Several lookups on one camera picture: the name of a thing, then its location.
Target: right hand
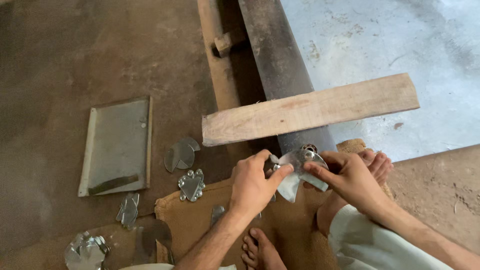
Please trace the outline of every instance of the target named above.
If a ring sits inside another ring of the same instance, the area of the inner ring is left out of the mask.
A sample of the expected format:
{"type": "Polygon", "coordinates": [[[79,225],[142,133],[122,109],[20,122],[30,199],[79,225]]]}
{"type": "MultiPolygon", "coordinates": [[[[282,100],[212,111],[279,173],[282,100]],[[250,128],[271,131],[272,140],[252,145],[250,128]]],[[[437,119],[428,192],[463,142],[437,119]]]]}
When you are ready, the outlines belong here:
{"type": "Polygon", "coordinates": [[[392,202],[380,188],[359,155],[324,151],[320,153],[320,156],[328,167],[338,174],[334,174],[314,162],[306,162],[304,169],[329,184],[344,200],[361,213],[373,216],[378,209],[392,202]]]}

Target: metal rivet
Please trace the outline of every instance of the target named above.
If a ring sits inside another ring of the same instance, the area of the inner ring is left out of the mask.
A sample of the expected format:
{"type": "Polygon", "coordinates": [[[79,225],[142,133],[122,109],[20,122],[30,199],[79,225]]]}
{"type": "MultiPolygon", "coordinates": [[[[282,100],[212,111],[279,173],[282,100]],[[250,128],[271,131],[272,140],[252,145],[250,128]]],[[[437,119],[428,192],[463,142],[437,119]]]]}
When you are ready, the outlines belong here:
{"type": "Polygon", "coordinates": [[[307,161],[312,161],[315,158],[315,154],[312,151],[305,153],[305,159],[307,161]]]}

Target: wood grain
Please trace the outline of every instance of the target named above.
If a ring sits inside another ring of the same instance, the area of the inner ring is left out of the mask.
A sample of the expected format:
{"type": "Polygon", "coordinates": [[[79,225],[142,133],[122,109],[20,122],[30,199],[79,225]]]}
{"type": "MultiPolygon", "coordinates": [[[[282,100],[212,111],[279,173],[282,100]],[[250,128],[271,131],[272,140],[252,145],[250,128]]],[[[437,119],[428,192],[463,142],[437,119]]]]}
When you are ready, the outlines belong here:
{"type": "Polygon", "coordinates": [[[420,108],[407,73],[219,111],[202,119],[216,146],[420,108]]]}

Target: burlap mat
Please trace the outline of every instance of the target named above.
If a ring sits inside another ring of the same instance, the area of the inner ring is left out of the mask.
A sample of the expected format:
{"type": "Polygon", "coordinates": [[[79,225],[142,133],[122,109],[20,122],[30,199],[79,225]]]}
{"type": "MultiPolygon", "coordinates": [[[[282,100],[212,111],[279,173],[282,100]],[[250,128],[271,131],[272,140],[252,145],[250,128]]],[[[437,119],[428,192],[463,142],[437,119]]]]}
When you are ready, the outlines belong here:
{"type": "MultiPolygon", "coordinates": [[[[361,139],[354,139],[338,144],[337,148],[339,152],[358,153],[365,149],[365,144],[361,139]]],[[[231,185],[230,179],[209,184],[203,190],[203,196],[194,203],[180,201],[179,191],[156,201],[157,219],[165,221],[171,230],[171,250],[175,261],[179,261],[210,229],[212,207],[228,206],[231,185]]],[[[391,195],[386,185],[383,188],[391,195]]],[[[222,266],[236,264],[238,269],[245,268],[240,258],[241,238],[251,227],[258,227],[275,245],[288,269],[338,269],[328,241],[316,228],[314,218],[330,193],[300,186],[295,203],[286,201],[277,193],[276,202],[270,202],[262,211],[262,218],[253,220],[235,241],[222,266]]]]}

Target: fingernail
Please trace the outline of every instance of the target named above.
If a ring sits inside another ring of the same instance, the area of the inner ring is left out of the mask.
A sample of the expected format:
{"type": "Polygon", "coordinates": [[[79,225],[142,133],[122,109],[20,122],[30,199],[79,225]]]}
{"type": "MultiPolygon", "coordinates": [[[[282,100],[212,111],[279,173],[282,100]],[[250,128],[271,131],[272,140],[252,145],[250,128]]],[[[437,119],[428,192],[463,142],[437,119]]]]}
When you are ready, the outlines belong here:
{"type": "Polygon", "coordinates": [[[287,168],[285,169],[288,173],[293,172],[293,166],[292,164],[287,165],[287,168]]]}

